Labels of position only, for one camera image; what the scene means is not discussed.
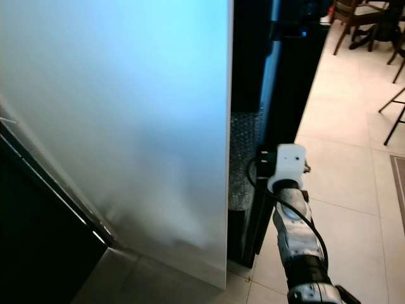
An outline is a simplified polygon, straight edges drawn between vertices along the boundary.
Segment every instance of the bubble wrap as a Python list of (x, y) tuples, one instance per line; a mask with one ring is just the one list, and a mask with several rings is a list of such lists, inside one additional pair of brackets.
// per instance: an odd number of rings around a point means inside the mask
[(254, 189), (247, 181), (247, 162), (254, 157), (257, 147), (259, 115), (233, 112), (230, 117), (229, 152), (229, 210), (250, 208)]

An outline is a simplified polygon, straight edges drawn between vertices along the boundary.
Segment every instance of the black cable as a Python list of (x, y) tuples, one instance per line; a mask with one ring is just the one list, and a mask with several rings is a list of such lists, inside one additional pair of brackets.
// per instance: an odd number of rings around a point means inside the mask
[(261, 189), (253, 180), (252, 177), (250, 175), (250, 168), (252, 163), (254, 163), (254, 161), (256, 160), (256, 158), (252, 158), (251, 160), (249, 160), (249, 162), (247, 163), (246, 166), (246, 177), (248, 179), (248, 181), (250, 182), (250, 184), (253, 186), (253, 188), (255, 188), (255, 190), (262, 192), (264, 194), (266, 194), (268, 197), (270, 197), (273, 200), (276, 200), (277, 202), (279, 202), (281, 205), (286, 206), (287, 208), (291, 209), (296, 215), (298, 215), (300, 217), (301, 220), (304, 221), (305, 224), (308, 225), (309, 228), (311, 228), (311, 230), (314, 232), (315, 236), (318, 238), (319, 243), (321, 244), (322, 247), (322, 252), (323, 252), (323, 257), (325, 259), (325, 267), (328, 270), (329, 267), (329, 258), (328, 258), (328, 250), (327, 247), (325, 245), (325, 242), (323, 241), (321, 234), (316, 230), (315, 226), (313, 223), (311, 223), (300, 211), (298, 211), (297, 209), (295, 209), (293, 206), (291, 206), (290, 204), (288, 204), (286, 201), (281, 200), (276, 194), (270, 192), (267, 188), (266, 190)]

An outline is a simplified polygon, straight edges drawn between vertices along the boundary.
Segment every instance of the tile floor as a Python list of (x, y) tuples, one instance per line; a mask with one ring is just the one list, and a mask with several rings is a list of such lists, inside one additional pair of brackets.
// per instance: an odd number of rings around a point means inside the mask
[[(328, 247), (332, 281), (365, 304), (405, 303), (405, 235), (389, 160), (390, 153), (405, 156), (405, 125), (398, 126), (385, 147), (400, 109), (393, 104), (383, 115), (377, 113), (405, 85), (405, 72), (398, 84), (391, 84), (400, 59), (385, 64), (391, 54), (386, 43), (372, 53), (365, 47), (349, 51), (346, 38), (333, 56), (341, 30), (335, 23), (328, 35), (297, 137), (312, 166), (305, 188)], [(98, 303), (287, 303), (274, 225), (253, 269), (228, 263), (225, 291), (144, 256), (130, 263), (124, 282), (106, 281), (115, 294), (97, 290)], [(75, 304), (88, 303), (86, 299), (81, 294)]]

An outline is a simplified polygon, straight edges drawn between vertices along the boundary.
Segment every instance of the white refrigerator door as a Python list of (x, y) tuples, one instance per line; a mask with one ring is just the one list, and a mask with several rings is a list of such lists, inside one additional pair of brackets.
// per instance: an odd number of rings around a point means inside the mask
[(220, 288), (231, 57), (228, 0), (1, 4), (10, 129), (117, 240)]

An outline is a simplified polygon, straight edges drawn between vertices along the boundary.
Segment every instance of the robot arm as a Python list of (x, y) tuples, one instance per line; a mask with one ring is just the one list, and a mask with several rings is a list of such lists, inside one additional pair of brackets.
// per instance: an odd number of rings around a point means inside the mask
[[(319, 238), (308, 225), (313, 224), (313, 219), (308, 195), (301, 190), (305, 167), (304, 147), (282, 144), (277, 149), (274, 174), (268, 179), (269, 192), (284, 202), (276, 203), (273, 222), (277, 228), (278, 249), (287, 277), (289, 304), (342, 304), (342, 300), (359, 304), (344, 288), (334, 286), (328, 276), (326, 250), (323, 252)], [(308, 221), (304, 221), (285, 203)]]

